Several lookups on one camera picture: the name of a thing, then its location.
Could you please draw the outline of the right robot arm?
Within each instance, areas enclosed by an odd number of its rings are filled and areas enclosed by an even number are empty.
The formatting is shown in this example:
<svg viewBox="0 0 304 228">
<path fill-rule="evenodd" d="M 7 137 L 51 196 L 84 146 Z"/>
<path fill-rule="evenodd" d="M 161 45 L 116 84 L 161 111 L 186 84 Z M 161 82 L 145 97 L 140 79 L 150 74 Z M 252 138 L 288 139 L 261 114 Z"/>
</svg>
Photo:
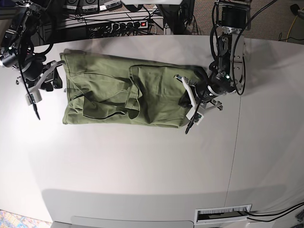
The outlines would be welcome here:
<svg viewBox="0 0 304 228">
<path fill-rule="evenodd" d="M 2 0 L 1 19 L 11 19 L 0 44 L 0 65 L 17 70 L 21 75 L 16 84 L 27 88 L 38 84 L 42 74 L 51 67 L 45 63 L 46 55 L 54 45 L 51 35 L 41 38 L 48 48 L 42 52 L 34 50 L 33 36 L 39 35 L 43 26 L 50 24 L 50 33 L 57 27 L 57 19 L 63 10 L 62 0 Z"/>
</svg>

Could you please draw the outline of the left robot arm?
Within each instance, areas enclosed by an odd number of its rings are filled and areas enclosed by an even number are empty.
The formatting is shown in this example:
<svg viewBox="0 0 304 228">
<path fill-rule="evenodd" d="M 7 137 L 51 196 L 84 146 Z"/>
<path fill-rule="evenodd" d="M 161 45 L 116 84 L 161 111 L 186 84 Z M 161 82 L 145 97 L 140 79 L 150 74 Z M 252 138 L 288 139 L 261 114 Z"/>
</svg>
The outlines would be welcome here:
<svg viewBox="0 0 304 228">
<path fill-rule="evenodd" d="M 224 94 L 242 96 L 246 85 L 243 32 L 251 28 L 251 1 L 217 0 L 212 8 L 212 30 L 209 42 L 213 61 L 210 73 L 200 66 L 193 72 L 197 82 L 190 81 L 194 103 L 215 104 L 214 99 Z"/>
</svg>

